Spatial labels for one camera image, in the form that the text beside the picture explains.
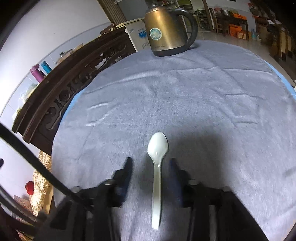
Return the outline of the dark wooden dining table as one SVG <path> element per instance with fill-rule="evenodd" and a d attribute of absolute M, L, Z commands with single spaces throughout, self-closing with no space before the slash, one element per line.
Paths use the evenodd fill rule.
<path fill-rule="evenodd" d="M 222 13 L 217 13 L 215 15 L 216 23 L 215 23 L 215 32 L 221 33 L 224 37 L 226 35 L 230 35 L 229 33 L 229 25 L 238 25 L 242 27 L 242 31 L 239 33 L 243 34 L 243 39 L 249 40 L 249 28 L 247 19 L 236 18 L 234 16 L 226 16 Z"/>

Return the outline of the orange box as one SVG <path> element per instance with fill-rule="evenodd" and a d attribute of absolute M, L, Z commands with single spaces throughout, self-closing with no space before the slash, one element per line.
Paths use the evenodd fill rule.
<path fill-rule="evenodd" d="M 242 27 L 241 26 L 233 25 L 233 24 L 230 24 L 229 25 L 229 33 L 230 33 L 230 36 L 237 37 L 238 32 L 241 32 L 241 31 L 242 31 Z"/>

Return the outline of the grey table cloth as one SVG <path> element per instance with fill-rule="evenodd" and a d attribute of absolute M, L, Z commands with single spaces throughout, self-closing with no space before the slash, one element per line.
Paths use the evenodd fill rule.
<path fill-rule="evenodd" d="M 157 132 L 169 149 L 153 230 L 147 146 Z M 189 211 L 175 205 L 171 158 L 206 186 L 230 187 L 269 240 L 284 240 L 295 224 L 295 91 L 247 49 L 199 40 L 181 54 L 144 50 L 100 72 L 62 118 L 52 171 L 69 188 L 90 188 L 127 157 L 132 180 L 114 212 L 121 240 L 186 239 Z"/>

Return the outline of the gold electric kettle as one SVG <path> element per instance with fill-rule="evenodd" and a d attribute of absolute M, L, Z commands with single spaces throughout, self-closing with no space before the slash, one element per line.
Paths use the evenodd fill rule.
<path fill-rule="evenodd" d="M 164 57 L 187 51 L 195 42 L 198 24 L 193 15 L 182 8 L 164 6 L 161 1 L 146 1 L 144 23 L 151 50 L 155 56 Z M 191 36 L 181 26 L 179 16 L 187 18 Z"/>

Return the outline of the dark carved wooden sideboard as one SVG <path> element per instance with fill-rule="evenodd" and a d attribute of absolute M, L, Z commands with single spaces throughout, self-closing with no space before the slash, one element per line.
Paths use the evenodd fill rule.
<path fill-rule="evenodd" d="M 135 48 L 124 28 L 104 34 L 68 56 L 36 87 L 16 115 L 12 132 L 48 155 L 73 97 L 104 69 L 131 54 Z"/>

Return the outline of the white chest freezer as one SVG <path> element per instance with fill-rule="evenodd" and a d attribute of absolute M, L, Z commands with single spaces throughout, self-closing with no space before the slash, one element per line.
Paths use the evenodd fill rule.
<path fill-rule="evenodd" d="M 130 20 L 116 27 L 124 28 L 136 52 L 151 48 L 145 29 L 144 18 Z"/>

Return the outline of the purple water bottle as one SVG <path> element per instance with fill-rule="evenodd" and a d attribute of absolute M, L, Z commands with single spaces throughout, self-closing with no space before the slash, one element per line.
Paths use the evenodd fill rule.
<path fill-rule="evenodd" d="M 30 69 L 30 73 L 34 76 L 34 78 L 41 83 L 43 81 L 43 79 L 45 78 L 44 73 L 39 70 L 40 65 L 36 64 L 34 66 L 32 66 L 32 68 Z"/>

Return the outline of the blue water bottle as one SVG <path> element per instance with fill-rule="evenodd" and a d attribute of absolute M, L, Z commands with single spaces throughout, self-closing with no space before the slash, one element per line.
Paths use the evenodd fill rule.
<path fill-rule="evenodd" d="M 43 61 L 41 63 L 41 66 L 47 74 L 49 74 L 52 71 L 52 68 L 48 65 L 48 63 L 46 61 Z"/>

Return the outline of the white ceramic spoon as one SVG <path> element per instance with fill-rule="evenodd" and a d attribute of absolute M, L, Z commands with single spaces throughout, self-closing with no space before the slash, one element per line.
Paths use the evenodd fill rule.
<path fill-rule="evenodd" d="M 152 229 L 158 230 L 162 211 L 162 160 L 168 152 L 169 144 L 162 132 L 154 133 L 147 146 L 147 154 L 154 166 L 154 181 L 152 190 Z"/>

